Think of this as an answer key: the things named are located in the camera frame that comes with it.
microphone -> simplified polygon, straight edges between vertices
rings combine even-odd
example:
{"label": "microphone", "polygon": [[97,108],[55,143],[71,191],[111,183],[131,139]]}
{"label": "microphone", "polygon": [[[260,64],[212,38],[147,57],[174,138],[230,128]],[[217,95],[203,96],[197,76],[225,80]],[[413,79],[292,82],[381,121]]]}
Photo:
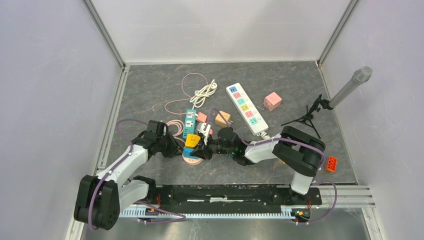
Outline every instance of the microphone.
{"label": "microphone", "polygon": [[359,85],[368,82],[373,75],[373,70],[369,66],[363,66],[356,70],[350,81],[338,91],[338,93],[328,103],[330,108],[335,108],[341,101],[343,101],[349,94],[351,94]]}

orange lego brick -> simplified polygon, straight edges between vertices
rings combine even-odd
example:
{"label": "orange lego brick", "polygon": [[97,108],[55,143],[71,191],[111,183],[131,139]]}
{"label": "orange lego brick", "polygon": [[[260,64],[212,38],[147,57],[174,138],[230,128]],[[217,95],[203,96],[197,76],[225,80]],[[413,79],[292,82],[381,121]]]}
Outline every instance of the orange lego brick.
{"label": "orange lego brick", "polygon": [[328,158],[327,166],[325,167],[325,169],[329,172],[334,173],[336,171],[336,166],[337,166],[337,158],[330,156]]}

microphone stand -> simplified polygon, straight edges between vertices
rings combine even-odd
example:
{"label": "microphone stand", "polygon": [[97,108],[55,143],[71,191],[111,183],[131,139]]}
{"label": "microphone stand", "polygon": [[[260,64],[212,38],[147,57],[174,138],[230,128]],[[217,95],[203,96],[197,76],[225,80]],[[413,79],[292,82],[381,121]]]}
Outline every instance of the microphone stand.
{"label": "microphone stand", "polygon": [[308,105],[306,105],[306,114],[303,115],[302,117],[295,119],[293,121],[289,121],[286,122],[284,124],[281,124],[281,126],[287,125],[287,124],[291,124],[294,122],[297,123],[301,123],[304,124],[308,127],[313,128],[313,130],[315,131],[316,135],[318,136],[319,139],[321,139],[320,134],[318,133],[317,129],[315,128],[314,124],[312,123],[312,119],[314,119],[314,115],[313,113],[316,111],[317,113],[321,110],[320,105],[322,106],[323,109],[328,109],[328,110],[332,110],[333,108],[329,106],[329,102],[327,99],[321,99],[323,95],[320,94],[315,101],[313,102],[312,106],[310,107],[310,109],[308,109]]}

white panel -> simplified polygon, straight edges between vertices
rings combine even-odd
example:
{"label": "white panel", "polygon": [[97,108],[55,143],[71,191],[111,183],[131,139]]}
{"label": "white panel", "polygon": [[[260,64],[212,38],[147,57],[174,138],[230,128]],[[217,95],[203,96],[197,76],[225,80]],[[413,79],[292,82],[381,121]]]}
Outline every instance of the white panel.
{"label": "white panel", "polygon": [[336,110],[359,180],[394,240],[424,234],[423,10],[422,0],[361,1],[323,66],[332,96],[356,69],[374,70]]}
{"label": "white panel", "polygon": [[0,238],[65,238],[118,67],[80,0],[2,1]]}
{"label": "white panel", "polygon": [[349,0],[93,0],[127,63],[316,60]]}

pink cord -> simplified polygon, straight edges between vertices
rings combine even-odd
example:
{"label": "pink cord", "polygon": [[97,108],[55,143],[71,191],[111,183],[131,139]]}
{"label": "pink cord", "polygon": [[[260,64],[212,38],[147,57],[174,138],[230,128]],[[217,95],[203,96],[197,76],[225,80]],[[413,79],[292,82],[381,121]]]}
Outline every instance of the pink cord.
{"label": "pink cord", "polygon": [[206,80],[206,85],[207,85],[207,84],[209,84],[209,83],[208,83],[208,79],[207,79],[205,76],[203,76],[202,74],[200,74],[200,73],[192,72],[192,73],[189,73],[189,74],[185,75],[185,76],[182,78],[182,81],[181,81],[181,90],[182,90],[182,92],[183,92],[183,93],[184,93],[187,97],[189,97],[189,98],[178,99],[178,100],[173,100],[173,101],[169,101],[169,102],[167,102],[167,103],[165,104],[164,108],[165,108],[165,111],[167,111],[168,113],[170,113],[170,114],[175,114],[175,115],[184,115],[184,114],[186,114],[185,112],[183,112],[183,113],[176,113],[176,112],[170,111],[170,110],[168,110],[168,109],[167,109],[167,105],[168,105],[168,104],[170,104],[170,103],[175,103],[175,102],[180,102],[180,101],[190,100],[190,99],[193,97],[193,96],[188,95],[188,94],[187,94],[187,92],[186,92],[186,91],[184,91],[184,88],[183,88],[184,80],[185,80],[185,79],[187,78],[187,76],[189,76],[189,75],[200,75],[200,76],[202,76],[202,77]]}

